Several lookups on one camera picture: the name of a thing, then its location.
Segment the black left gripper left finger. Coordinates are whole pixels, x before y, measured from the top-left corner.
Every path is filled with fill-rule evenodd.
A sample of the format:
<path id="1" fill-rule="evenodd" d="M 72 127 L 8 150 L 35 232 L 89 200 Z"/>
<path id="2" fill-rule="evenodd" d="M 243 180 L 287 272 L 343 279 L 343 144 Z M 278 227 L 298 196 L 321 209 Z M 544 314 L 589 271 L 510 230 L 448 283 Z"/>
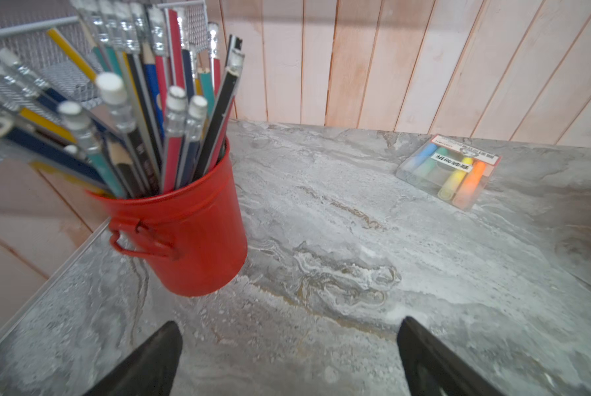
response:
<path id="1" fill-rule="evenodd" d="M 87 395 L 169 395 L 183 351 L 177 323 L 166 322 Z"/>

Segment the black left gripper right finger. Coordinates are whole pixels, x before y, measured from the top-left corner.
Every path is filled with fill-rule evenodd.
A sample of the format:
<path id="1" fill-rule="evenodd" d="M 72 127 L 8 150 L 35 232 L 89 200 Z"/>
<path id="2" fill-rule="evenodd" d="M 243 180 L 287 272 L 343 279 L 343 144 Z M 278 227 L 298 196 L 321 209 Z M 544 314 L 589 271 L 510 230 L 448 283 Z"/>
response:
<path id="1" fill-rule="evenodd" d="M 396 338 L 412 395 L 501 395 L 415 318 L 403 319 Z"/>

